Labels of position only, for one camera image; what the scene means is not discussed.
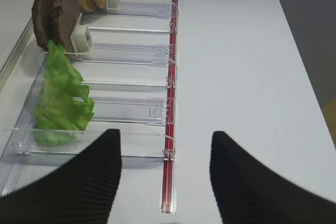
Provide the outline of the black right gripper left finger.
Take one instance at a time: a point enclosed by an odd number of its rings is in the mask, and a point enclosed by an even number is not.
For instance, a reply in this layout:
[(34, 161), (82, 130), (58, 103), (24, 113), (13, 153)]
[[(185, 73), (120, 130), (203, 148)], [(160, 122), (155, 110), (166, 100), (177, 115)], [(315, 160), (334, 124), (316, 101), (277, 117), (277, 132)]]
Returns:
[(1, 223), (107, 223), (121, 170), (120, 131), (108, 129), (58, 169), (1, 197)]

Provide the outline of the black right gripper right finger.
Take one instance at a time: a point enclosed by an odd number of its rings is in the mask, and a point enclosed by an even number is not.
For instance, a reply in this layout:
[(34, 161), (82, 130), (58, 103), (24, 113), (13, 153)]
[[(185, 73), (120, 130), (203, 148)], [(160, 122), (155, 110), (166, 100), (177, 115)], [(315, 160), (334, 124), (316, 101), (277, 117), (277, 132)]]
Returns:
[(209, 165), (223, 223), (335, 223), (335, 203), (283, 178), (215, 131)]

